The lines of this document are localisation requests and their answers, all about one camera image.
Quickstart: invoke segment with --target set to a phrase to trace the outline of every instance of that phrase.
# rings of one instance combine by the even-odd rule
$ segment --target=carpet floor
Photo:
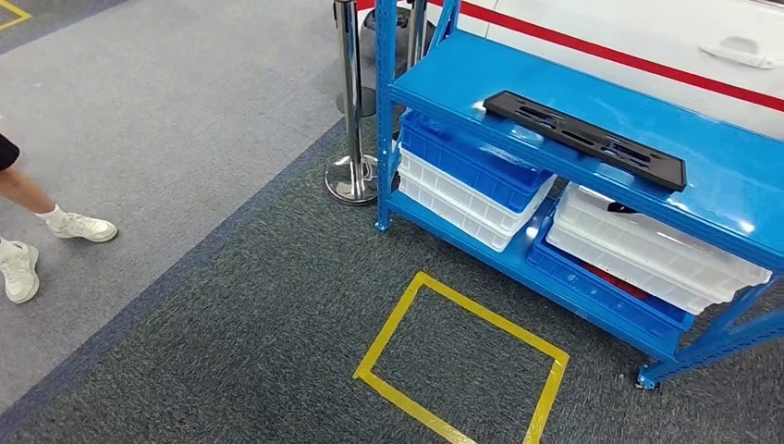
[[[42,282],[0,298],[0,411],[340,118],[328,3],[11,3],[32,18],[0,30],[0,132],[64,209],[120,236],[62,241],[0,199],[0,235],[38,247]]]
[[[352,378],[423,271],[570,355],[542,442],[778,442],[780,343],[636,389],[645,357],[633,348],[412,224],[379,233],[372,207],[327,197],[322,174],[345,153],[341,133],[328,131],[0,417],[0,438],[441,442]],[[478,442],[520,443],[550,363],[421,290],[374,372]]]

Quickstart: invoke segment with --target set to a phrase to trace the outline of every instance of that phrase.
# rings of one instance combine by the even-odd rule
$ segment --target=black panel
[[[683,160],[606,129],[564,114],[549,106],[520,97],[514,92],[499,92],[484,100],[488,113],[510,118],[523,127],[555,139],[581,153],[598,157],[614,167],[628,171],[670,190],[686,188]]]

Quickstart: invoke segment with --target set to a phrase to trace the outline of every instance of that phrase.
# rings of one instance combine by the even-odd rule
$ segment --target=stanchion post
[[[410,69],[424,56],[424,37],[427,33],[427,0],[410,0],[409,52],[406,68]]]
[[[335,0],[335,19],[343,62],[343,109],[349,155],[326,169],[325,185],[342,204],[368,204],[376,197],[375,157],[362,153],[360,134],[360,36],[356,0]]]

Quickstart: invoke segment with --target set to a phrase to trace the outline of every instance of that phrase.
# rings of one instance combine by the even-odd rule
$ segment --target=blue plastic crate
[[[412,110],[400,117],[399,141],[409,152],[515,213],[525,209],[552,175],[488,153],[482,149],[485,143]]]
[[[583,268],[580,259],[547,243],[545,236],[552,225],[552,216],[553,213],[543,221],[542,228],[533,241],[526,258],[529,264],[562,281],[585,297],[601,303],[619,317],[653,336],[661,338],[673,330],[687,330],[692,326],[692,314],[655,296],[636,299]]]

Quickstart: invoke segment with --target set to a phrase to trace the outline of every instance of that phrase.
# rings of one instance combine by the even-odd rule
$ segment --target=white sneaker
[[[50,225],[49,229],[58,238],[84,238],[93,242],[110,241],[117,235],[117,227],[102,219],[66,213],[65,222],[62,228],[53,228]]]
[[[6,277],[6,295],[15,303],[24,303],[38,292],[41,282],[35,274],[38,249],[22,242],[10,241],[18,253],[0,257],[0,271]]]

